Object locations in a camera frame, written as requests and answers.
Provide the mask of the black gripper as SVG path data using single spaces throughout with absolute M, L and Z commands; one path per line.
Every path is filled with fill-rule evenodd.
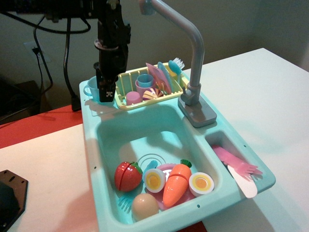
M 103 40 L 94 41 L 99 51 L 99 60 L 94 63 L 100 102 L 112 102 L 115 95 L 115 82 L 118 74 L 124 73 L 128 60 L 128 45 L 119 44 L 108 47 Z

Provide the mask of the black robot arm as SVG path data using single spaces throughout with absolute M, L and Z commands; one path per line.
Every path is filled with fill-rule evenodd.
M 128 59 L 128 44 L 130 43 L 131 27 L 122 18 L 122 6 L 118 0 L 2 0 L 0 12 L 10 18 L 20 21 L 34 29 L 66 35 L 66 47 L 63 70 L 67 87 L 71 89 L 68 79 L 67 63 L 70 46 L 70 35 L 90 31 L 87 25 L 84 30 L 71 30 L 71 20 L 80 18 L 84 23 L 88 19 L 97 19 L 98 37 L 94 41 L 99 51 L 99 61 L 94 64 L 96 71 L 96 88 L 98 102 L 112 102 L 116 91 L 118 74 L 126 70 Z M 67 19 L 67 29 L 59 31 L 41 27 L 31 23 L 17 14 L 42 14 L 47 20 L 57 23 Z

